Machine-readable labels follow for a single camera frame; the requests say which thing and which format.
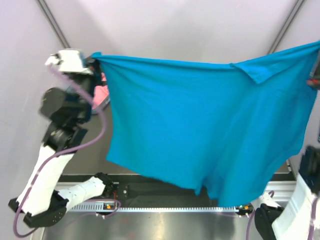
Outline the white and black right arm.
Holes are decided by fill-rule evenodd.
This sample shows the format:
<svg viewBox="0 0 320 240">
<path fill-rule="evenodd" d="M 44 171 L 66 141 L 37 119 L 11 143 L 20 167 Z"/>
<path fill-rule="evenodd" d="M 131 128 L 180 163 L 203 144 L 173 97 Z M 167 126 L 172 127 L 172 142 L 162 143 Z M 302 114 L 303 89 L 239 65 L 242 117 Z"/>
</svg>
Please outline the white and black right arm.
<svg viewBox="0 0 320 240">
<path fill-rule="evenodd" d="M 318 240 L 320 238 L 320 150 L 306 147 L 294 191 L 285 207 L 264 193 L 251 202 L 249 222 L 264 240 Z"/>
</svg>

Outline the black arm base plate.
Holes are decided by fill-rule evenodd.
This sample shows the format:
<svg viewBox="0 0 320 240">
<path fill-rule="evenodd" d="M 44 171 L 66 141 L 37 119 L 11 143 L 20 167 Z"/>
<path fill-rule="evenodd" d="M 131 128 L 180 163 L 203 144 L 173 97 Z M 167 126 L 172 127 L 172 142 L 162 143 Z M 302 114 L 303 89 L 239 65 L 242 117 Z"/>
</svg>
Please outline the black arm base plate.
<svg viewBox="0 0 320 240">
<path fill-rule="evenodd" d="M 115 187 L 115 198 L 123 208 L 204 208 L 217 207 L 203 187 L 199 194 L 138 174 L 109 174 Z"/>
</svg>

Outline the blue t shirt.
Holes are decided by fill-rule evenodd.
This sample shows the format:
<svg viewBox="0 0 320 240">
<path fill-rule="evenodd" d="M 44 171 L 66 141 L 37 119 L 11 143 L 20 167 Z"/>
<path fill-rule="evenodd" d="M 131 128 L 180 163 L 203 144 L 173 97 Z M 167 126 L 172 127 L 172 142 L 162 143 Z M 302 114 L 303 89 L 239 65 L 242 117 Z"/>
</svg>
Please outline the blue t shirt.
<svg viewBox="0 0 320 240">
<path fill-rule="evenodd" d="M 92 57 L 112 111 L 107 160 L 199 193 L 249 203 L 303 146 L 319 42 L 238 63 Z"/>
</svg>

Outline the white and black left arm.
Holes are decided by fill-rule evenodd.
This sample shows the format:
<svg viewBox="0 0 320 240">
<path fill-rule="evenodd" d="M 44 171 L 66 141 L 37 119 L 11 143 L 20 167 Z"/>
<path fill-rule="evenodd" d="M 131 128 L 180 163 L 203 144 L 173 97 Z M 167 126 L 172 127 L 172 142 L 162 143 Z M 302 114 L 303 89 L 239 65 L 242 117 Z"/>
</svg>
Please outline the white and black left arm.
<svg viewBox="0 0 320 240">
<path fill-rule="evenodd" d="M 74 154 L 85 148 L 91 120 L 96 86 L 104 85 L 97 60 L 66 66 L 63 61 L 48 63 L 49 70 L 70 85 L 70 90 L 48 89 L 43 97 L 40 114 L 50 121 L 39 149 L 38 160 L 28 183 L 19 197 L 8 206 L 31 229 L 51 227 L 74 206 L 94 197 L 109 198 L 114 191 L 107 177 L 99 173 L 70 189 L 56 190 L 56 185 Z"/>
</svg>

